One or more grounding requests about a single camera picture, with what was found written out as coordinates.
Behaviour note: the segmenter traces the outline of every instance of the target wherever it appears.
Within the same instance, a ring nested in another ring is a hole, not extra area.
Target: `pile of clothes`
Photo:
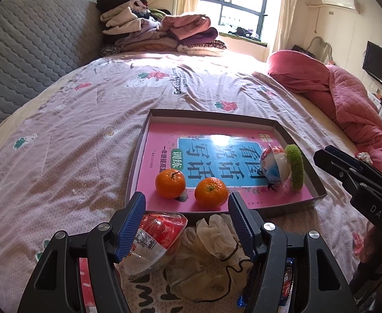
[[[216,40],[219,32],[203,14],[166,16],[160,31],[178,41],[177,51],[189,55],[222,56],[226,44]]]
[[[149,9],[146,0],[97,0],[105,25],[101,56],[122,52],[183,52],[222,56],[226,44],[203,14],[171,16]]]

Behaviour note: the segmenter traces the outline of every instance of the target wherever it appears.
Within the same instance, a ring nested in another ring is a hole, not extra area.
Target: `orange fruit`
[[[204,208],[217,208],[228,198],[228,190],[224,182],[218,178],[205,178],[195,188],[195,200]]]
[[[185,177],[177,169],[166,169],[156,176],[155,186],[162,198],[177,198],[185,190]]]

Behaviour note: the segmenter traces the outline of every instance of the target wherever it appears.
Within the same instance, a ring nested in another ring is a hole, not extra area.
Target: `air conditioner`
[[[323,4],[344,7],[359,13],[359,3],[357,2],[357,0],[322,0],[322,1],[323,1]]]

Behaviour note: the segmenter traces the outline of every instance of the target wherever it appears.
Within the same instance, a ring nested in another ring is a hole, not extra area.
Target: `pink floral bedsheet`
[[[334,144],[334,137],[268,76],[256,79],[235,66],[184,55],[92,62],[27,118],[0,150],[0,307],[5,312],[16,312],[54,232],[89,231],[125,205],[137,138],[148,111],[157,108],[278,120],[310,161],[317,149]],[[366,221],[336,180],[320,170],[318,174],[329,195],[309,211],[272,221],[290,232],[318,230],[350,278],[358,263],[352,234],[363,235]],[[164,288],[162,282],[155,283]],[[125,284],[134,312],[147,307],[138,305],[137,288]],[[151,304],[156,312],[168,309],[168,304],[157,306],[159,299]],[[203,310],[220,312],[227,306],[237,312],[235,299],[204,304]],[[185,305],[182,312],[201,307],[194,305]]]

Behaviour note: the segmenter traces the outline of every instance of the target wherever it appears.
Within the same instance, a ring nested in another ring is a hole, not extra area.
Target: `gray quilted headboard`
[[[0,3],[0,123],[46,87],[99,57],[95,0]]]

